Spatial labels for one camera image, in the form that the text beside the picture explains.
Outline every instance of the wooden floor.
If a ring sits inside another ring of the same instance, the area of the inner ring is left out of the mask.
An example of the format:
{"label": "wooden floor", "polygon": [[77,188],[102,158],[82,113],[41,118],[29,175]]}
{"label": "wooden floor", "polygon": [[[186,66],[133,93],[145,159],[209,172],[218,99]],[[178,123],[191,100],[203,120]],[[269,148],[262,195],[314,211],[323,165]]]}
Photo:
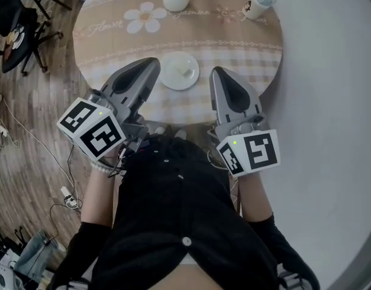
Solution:
{"label": "wooden floor", "polygon": [[[72,6],[73,10],[67,11],[50,1],[45,3],[45,8],[52,11],[50,30],[60,30],[65,35],[63,39],[56,38],[39,48],[49,72],[42,73],[35,58],[31,57],[27,77],[21,76],[19,67],[2,74],[0,57],[0,94],[5,97],[16,118],[45,143],[68,171],[66,161],[71,144],[58,130],[56,122],[88,88],[74,61],[72,38],[82,2],[62,1]],[[44,17],[39,15],[38,21],[43,20]],[[0,36],[0,48],[3,44],[4,39]],[[72,188],[52,157],[15,123],[3,103],[0,104],[0,117],[13,139],[21,142],[20,148],[15,148],[5,139],[0,156],[0,228],[12,239],[15,239],[13,229],[19,226],[24,227],[27,238],[40,228],[51,237],[56,231],[50,221],[49,209],[55,203],[63,203],[61,186]],[[188,127],[188,132],[191,140],[204,145],[205,127]],[[77,149],[73,152],[71,170],[79,197],[83,198],[91,167],[87,157]],[[80,216],[67,208],[54,207],[53,219],[59,231],[57,239],[67,247],[79,228]],[[56,255],[51,267],[55,268],[62,259],[61,254]]]}

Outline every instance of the black sleeve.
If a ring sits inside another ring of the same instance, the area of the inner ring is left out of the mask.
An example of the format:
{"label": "black sleeve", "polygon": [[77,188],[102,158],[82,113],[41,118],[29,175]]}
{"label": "black sleeve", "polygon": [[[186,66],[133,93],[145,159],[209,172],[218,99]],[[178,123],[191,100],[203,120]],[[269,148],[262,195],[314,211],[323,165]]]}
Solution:
{"label": "black sleeve", "polygon": [[67,285],[70,280],[78,280],[98,257],[111,232],[104,225],[81,223],[79,231],[71,239],[67,254],[57,268],[47,290],[55,290]]}
{"label": "black sleeve", "polygon": [[276,258],[277,263],[283,264],[285,270],[299,274],[306,279],[313,290],[320,289],[320,284],[300,255],[290,246],[288,241],[278,230],[274,222],[274,215],[261,222],[249,222],[250,226],[263,240],[270,252]]}

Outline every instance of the bracelet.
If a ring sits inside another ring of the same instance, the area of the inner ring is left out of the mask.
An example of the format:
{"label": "bracelet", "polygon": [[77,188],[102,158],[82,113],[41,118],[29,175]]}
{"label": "bracelet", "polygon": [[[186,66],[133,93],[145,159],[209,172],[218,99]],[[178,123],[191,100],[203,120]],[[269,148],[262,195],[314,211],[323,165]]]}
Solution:
{"label": "bracelet", "polygon": [[92,166],[93,169],[101,171],[105,174],[110,174],[113,171],[113,169],[111,169],[110,167],[107,167],[107,166],[102,165],[102,164],[91,162],[90,165]]}

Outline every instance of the black shirt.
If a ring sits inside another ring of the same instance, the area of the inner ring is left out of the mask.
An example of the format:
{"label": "black shirt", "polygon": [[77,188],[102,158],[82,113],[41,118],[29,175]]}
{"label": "black shirt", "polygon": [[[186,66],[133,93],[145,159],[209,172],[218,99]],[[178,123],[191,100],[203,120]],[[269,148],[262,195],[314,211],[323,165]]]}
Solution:
{"label": "black shirt", "polygon": [[82,224],[49,289],[79,278],[97,256],[90,289],[148,289],[187,253],[223,289],[278,289],[278,263],[319,289],[274,217],[249,224],[236,213],[227,172],[198,146],[154,138],[123,166],[113,229]]}

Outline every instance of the small white plate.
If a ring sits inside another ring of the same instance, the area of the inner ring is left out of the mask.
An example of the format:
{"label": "small white plate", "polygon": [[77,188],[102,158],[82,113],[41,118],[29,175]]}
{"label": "small white plate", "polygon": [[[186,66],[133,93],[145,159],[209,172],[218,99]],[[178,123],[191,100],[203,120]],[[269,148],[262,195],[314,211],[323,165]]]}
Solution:
{"label": "small white plate", "polygon": [[17,49],[21,43],[23,42],[23,39],[24,39],[24,33],[21,33],[18,37],[18,39],[14,42],[13,46],[12,46],[12,49],[15,50]]}
{"label": "small white plate", "polygon": [[196,83],[199,77],[199,64],[194,57],[183,51],[173,51],[160,61],[160,80],[173,90],[185,90]]}

